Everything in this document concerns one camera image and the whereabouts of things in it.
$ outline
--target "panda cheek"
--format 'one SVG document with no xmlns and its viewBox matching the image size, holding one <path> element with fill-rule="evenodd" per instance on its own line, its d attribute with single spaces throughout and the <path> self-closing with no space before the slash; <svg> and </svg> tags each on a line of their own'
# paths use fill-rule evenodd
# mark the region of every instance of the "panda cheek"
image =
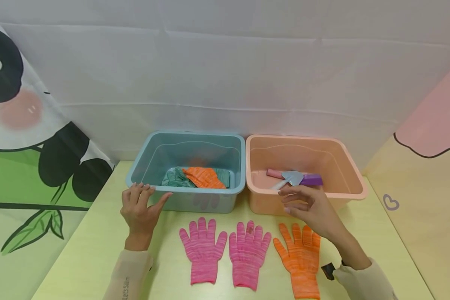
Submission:
<svg viewBox="0 0 450 300">
<path fill-rule="evenodd" d="M 26 130 L 40 123 L 42 110 L 39 97 L 22 88 L 13 99 L 0 103 L 0 124 L 10 130 Z"/>
</svg>

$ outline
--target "pink glove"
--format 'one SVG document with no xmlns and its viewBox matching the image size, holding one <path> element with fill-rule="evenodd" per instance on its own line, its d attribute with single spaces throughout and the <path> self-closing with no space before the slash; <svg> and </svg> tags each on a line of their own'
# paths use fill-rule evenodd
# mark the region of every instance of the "pink glove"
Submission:
<svg viewBox="0 0 450 300">
<path fill-rule="evenodd" d="M 192 262 L 190 284 L 200 282 L 215 284 L 217 280 L 218 261 L 224 254 L 226 232 L 220 232 L 215 245 L 215 227 L 215 220 L 210 219 L 207 230 L 205 218 L 201 217 L 198 219 L 198 229 L 195 221 L 190 222 L 190 237 L 184 228 L 180 229 L 180 238 L 185 252 Z"/>
<path fill-rule="evenodd" d="M 237 234 L 230 234 L 228 247 L 232 261 L 232 277 L 235 287 L 248 287 L 257 290 L 258 272 L 263 265 L 272 235 L 268 232 L 262 239 L 263 229 L 253 221 L 247 224 L 247 233 L 242 222 L 237 224 Z"/>
</svg>

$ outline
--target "forearm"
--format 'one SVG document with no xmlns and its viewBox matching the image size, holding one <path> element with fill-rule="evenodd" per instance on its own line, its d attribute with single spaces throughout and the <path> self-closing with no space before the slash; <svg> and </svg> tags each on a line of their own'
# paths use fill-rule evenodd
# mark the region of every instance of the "forearm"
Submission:
<svg viewBox="0 0 450 300">
<path fill-rule="evenodd" d="M 330 240 L 342 257 L 342 266 L 333 272 L 351 300 L 396 300 L 392 285 L 378 264 L 368 258 L 357 239 L 343 231 Z"/>
<path fill-rule="evenodd" d="M 130 234 L 120 253 L 104 300 L 138 300 L 143 278 L 153 264 L 148 253 L 151 234 Z"/>
<path fill-rule="evenodd" d="M 348 230 L 337 234 L 330 242 L 337 248 L 344 265 L 354 270 L 364 270 L 371 266 L 370 259 Z"/>
</svg>

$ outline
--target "bamboo leaf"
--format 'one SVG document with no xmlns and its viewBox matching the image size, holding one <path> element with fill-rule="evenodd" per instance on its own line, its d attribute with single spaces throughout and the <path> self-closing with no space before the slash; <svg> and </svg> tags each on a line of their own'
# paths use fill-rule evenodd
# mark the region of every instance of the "bamboo leaf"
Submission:
<svg viewBox="0 0 450 300">
<path fill-rule="evenodd" d="M 41 239 L 51 226 L 52 211 L 40 210 L 32 215 L 3 244 L 0 252 L 7 255 Z"/>
<path fill-rule="evenodd" d="M 63 218 L 62 213 L 59 210 L 52 211 L 52 217 L 51 217 L 51 224 L 50 229 L 52 230 L 53 234 L 61 238 L 63 238 Z"/>
</svg>

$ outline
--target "cloth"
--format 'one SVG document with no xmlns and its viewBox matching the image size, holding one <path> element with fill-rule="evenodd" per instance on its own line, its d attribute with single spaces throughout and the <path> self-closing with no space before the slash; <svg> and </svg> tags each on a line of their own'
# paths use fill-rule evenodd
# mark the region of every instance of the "cloth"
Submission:
<svg viewBox="0 0 450 300">
<path fill-rule="evenodd" d="M 225 231 L 218 235 L 215 244 L 215 219 L 208 222 L 208 230 L 205 218 L 198 219 L 198 228 L 195 221 L 189 225 L 190 237 L 184 228 L 180 229 L 180 238 L 188 259 L 192 262 L 190 284 L 211 282 L 217 280 L 218 261 L 224 253 L 226 237 Z"/>
<path fill-rule="evenodd" d="M 372 265 L 367 269 L 355 271 L 342 265 L 333 275 L 352 300 L 398 300 L 380 266 L 373 259 L 370 261 Z M 139 300 L 143 278 L 152 264 L 148 251 L 122 250 L 103 300 Z"/>
<path fill-rule="evenodd" d="M 341 265 L 333 276 L 343 285 L 352 300 L 398 300 L 385 273 L 372 258 L 372 265 L 364 270 L 354 270 Z"/>
<path fill-rule="evenodd" d="M 218 179 L 217 173 L 212 168 L 190 167 L 183 169 L 183 173 L 199 188 L 226 189 L 226 186 Z"/>
<path fill-rule="evenodd" d="M 218 180 L 228 189 L 230 187 L 230 171 L 218 168 L 214 168 L 213 171 L 217 174 Z"/>
<path fill-rule="evenodd" d="M 191 182 L 183 173 L 182 168 L 175 167 L 166 171 L 165 177 L 162 180 L 162 186 L 176 186 L 185 188 L 196 188 L 197 186 Z"/>
<path fill-rule="evenodd" d="M 234 287 L 257 290 L 259 269 L 271 239 L 272 235 L 268 232 L 263 236 L 262 227 L 255 227 L 253 221 L 248 222 L 247 231 L 243 223 L 238 222 L 237 233 L 231 233 L 228 241 Z"/>
<path fill-rule="evenodd" d="M 290 272 L 295 299 L 320 299 L 316 278 L 319 269 L 320 236 L 308 226 L 301 232 L 300 226 L 295 223 L 292 225 L 292 240 L 285 224 L 279 224 L 279 228 L 288 252 L 276 238 L 273 239 L 273 245 L 282 258 L 285 269 Z"/>
</svg>

